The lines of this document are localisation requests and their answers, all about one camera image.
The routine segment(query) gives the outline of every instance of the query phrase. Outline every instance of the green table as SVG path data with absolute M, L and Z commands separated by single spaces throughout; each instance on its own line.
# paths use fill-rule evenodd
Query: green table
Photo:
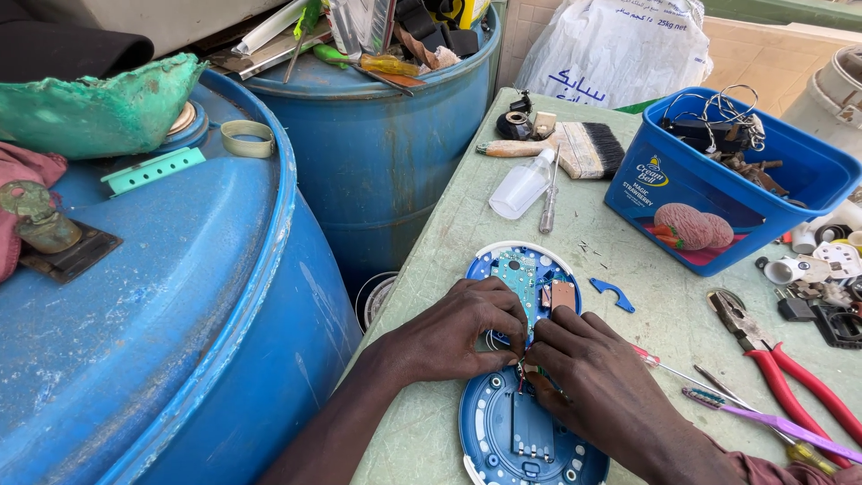
M 522 240 L 544 246 L 568 262 L 580 285 L 584 309 L 605 318 L 623 337 L 688 375 L 696 375 L 691 366 L 699 363 L 760 411 L 781 413 L 754 361 L 742 356 L 740 346 L 707 307 L 705 295 L 710 288 L 726 287 L 736 292 L 754 317 L 785 341 L 788 355 L 862 415 L 862 355 L 828 347 L 813 324 L 784 322 L 776 311 L 778 298 L 772 292 L 773 285 L 753 264 L 756 256 L 712 278 L 697 276 L 603 203 L 608 182 L 570 180 L 562 171 L 556 221 L 550 235 L 543 236 L 538 231 L 543 198 L 517 221 L 499 217 L 488 206 L 488 197 L 521 159 L 491 158 L 476 154 L 473 147 L 478 142 L 498 139 L 494 121 L 516 98 L 515 90 L 509 88 L 497 97 L 361 349 L 442 297 L 464 276 L 476 251 L 497 241 Z M 558 121 L 609 124 L 623 146 L 631 142 L 640 126 L 640 117 L 545 96 L 531 98 L 535 109 L 557 113 Z M 578 246 L 581 240 L 602 256 L 584 253 Z M 774 259 L 784 251 L 772 244 L 757 255 Z M 615 306 L 613 293 L 597 292 L 588 282 L 592 276 L 621 288 L 637 312 L 629 314 Z M 725 447 L 785 463 L 783 447 L 762 426 L 691 402 L 680 393 L 685 382 L 661 368 L 653 370 L 653 376 L 687 419 Z M 380 423 L 353 483 L 471 483 L 464 471 L 458 433 L 458 407 L 464 385 L 463 381 L 428 382 L 405 388 Z M 807 389 L 792 379 L 790 386 L 834 440 L 844 445 L 853 443 Z M 648 437 L 644 439 L 648 446 Z M 611 465 L 609 485 L 635 483 L 641 480 L 623 467 Z

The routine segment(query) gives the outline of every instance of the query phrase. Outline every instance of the green broken plastic piece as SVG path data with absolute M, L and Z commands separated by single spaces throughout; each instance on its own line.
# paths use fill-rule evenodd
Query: green broken plastic piece
M 110 79 L 0 83 L 0 141 L 69 160 L 144 154 L 165 140 L 206 66 L 178 54 Z
M 102 182 L 108 182 L 110 188 L 114 190 L 114 195 L 111 197 L 116 197 L 136 187 L 167 177 L 171 173 L 194 167 L 202 161 L 206 159 L 203 158 L 199 148 L 184 147 L 106 175 L 102 177 Z

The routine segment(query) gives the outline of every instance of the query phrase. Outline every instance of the circuit board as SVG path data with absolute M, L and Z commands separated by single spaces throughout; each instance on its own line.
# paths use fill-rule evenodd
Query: circuit board
M 518 298 L 524 312 L 527 313 L 527 341 L 533 340 L 533 325 L 535 325 L 536 303 L 536 261 L 523 253 L 515 251 L 500 253 L 497 266 L 491 265 L 491 273 L 506 283 Z

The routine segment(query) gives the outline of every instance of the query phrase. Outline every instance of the blue plastic clip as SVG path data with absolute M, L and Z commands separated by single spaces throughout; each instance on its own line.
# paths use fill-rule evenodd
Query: blue plastic clip
M 590 278 L 590 283 L 592 283 L 592 286 L 596 287 L 596 290 L 598 290 L 599 293 L 604 293 L 605 290 L 611 290 L 616 293 L 616 296 L 619 298 L 616 301 L 616 305 L 626 312 L 634 313 L 634 306 L 632 306 L 632 303 L 628 301 L 625 293 L 623 293 L 620 288 L 595 278 Z

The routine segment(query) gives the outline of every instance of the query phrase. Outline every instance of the wooden brush handle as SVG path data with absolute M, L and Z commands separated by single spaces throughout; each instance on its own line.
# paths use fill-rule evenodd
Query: wooden brush handle
M 553 149 L 547 140 L 543 142 L 517 142 L 515 140 L 497 140 L 479 143 L 476 151 L 480 154 L 499 157 L 536 156 L 545 148 Z

